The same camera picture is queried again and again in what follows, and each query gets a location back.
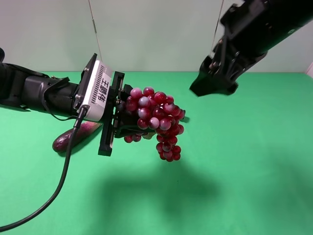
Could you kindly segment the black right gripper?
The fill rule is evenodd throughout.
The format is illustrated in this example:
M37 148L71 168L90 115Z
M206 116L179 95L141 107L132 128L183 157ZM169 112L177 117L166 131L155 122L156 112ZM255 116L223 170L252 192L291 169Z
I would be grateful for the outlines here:
M189 90L196 96L231 95L238 88L237 78L260 62L266 55L252 56L237 50L232 44L217 44L214 56L207 56Z

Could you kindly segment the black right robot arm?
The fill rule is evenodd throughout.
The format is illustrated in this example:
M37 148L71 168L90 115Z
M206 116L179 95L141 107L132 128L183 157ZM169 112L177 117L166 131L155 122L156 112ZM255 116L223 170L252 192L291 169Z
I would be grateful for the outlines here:
M207 56L190 86L196 96L231 95L237 78L268 51L313 19L311 0L245 0L220 18L224 35Z

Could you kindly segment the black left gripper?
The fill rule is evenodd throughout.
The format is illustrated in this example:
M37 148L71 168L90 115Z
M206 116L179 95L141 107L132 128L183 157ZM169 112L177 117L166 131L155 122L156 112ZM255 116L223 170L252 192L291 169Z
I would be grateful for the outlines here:
M114 138L122 138L132 134L130 123L132 117L120 110L122 102L126 102L130 96L132 86L123 84L125 74L116 71L112 85L109 88L108 99L104 114L100 120L102 133L98 148L98 155L110 156L112 154Z

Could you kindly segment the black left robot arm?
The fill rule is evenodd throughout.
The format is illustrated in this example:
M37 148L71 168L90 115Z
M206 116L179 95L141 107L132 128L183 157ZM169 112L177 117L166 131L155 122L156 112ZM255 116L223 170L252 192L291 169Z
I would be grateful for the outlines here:
M4 63L0 64L0 105L18 111L35 110L65 121L82 117L103 126L98 154L110 156L114 138L137 132L134 117L120 110L131 87L124 73L113 72L94 54L81 73L79 84L68 77Z

